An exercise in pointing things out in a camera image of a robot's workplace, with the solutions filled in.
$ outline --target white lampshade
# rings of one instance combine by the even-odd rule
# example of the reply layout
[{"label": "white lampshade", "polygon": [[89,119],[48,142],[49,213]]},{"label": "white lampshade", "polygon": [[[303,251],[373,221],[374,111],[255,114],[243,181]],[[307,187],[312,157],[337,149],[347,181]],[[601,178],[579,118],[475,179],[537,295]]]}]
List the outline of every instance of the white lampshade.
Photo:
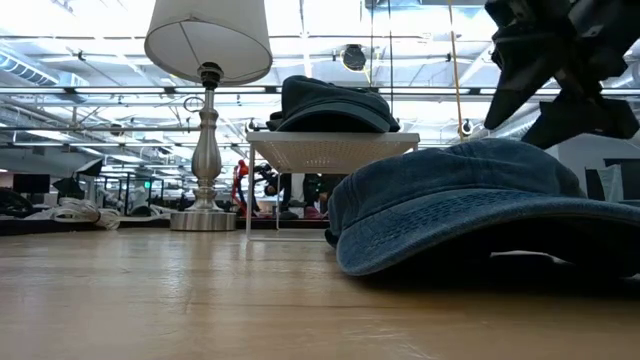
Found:
[{"label": "white lampshade", "polygon": [[229,86],[264,77],[273,63],[264,0],[156,0],[144,47],[164,71],[194,82],[205,62]]}]

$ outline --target silver lamp base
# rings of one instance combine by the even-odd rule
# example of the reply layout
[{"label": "silver lamp base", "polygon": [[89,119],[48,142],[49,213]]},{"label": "silver lamp base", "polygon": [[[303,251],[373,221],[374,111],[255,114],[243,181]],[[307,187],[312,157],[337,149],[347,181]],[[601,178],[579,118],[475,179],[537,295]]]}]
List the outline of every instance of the silver lamp base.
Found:
[{"label": "silver lamp base", "polygon": [[236,214],[185,211],[171,214],[172,231],[235,231]]}]

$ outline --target table lamp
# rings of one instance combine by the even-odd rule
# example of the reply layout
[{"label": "table lamp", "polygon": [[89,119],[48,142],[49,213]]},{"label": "table lamp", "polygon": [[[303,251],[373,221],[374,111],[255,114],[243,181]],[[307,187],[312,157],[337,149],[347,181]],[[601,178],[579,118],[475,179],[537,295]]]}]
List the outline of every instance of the table lamp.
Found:
[{"label": "table lamp", "polygon": [[171,215],[177,231],[235,230],[235,214],[215,204],[222,161],[216,142],[214,92],[264,77],[273,62],[264,0],[157,0],[145,52],[164,71],[202,83],[200,138],[191,169],[198,179],[192,207]]}]

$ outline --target white table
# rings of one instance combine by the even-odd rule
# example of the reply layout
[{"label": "white table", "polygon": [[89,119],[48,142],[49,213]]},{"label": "white table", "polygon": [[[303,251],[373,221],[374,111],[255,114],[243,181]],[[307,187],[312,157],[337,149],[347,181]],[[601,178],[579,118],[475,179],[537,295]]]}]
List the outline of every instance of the white table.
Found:
[{"label": "white table", "polygon": [[[283,173],[351,174],[359,168],[388,157],[418,150],[420,135],[407,133],[287,133],[251,132],[249,196],[247,199],[247,239],[261,241],[304,241],[303,239],[251,238],[254,167],[256,152],[272,168]],[[280,230],[280,178],[276,208],[276,228]]]}]

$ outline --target wooden surface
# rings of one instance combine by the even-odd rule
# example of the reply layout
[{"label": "wooden surface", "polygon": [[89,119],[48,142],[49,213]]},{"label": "wooden surface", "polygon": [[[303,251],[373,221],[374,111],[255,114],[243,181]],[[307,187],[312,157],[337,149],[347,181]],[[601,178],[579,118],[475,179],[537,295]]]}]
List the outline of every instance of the wooden surface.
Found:
[{"label": "wooden surface", "polygon": [[0,358],[638,359],[636,296],[371,286],[324,243],[0,238]]}]

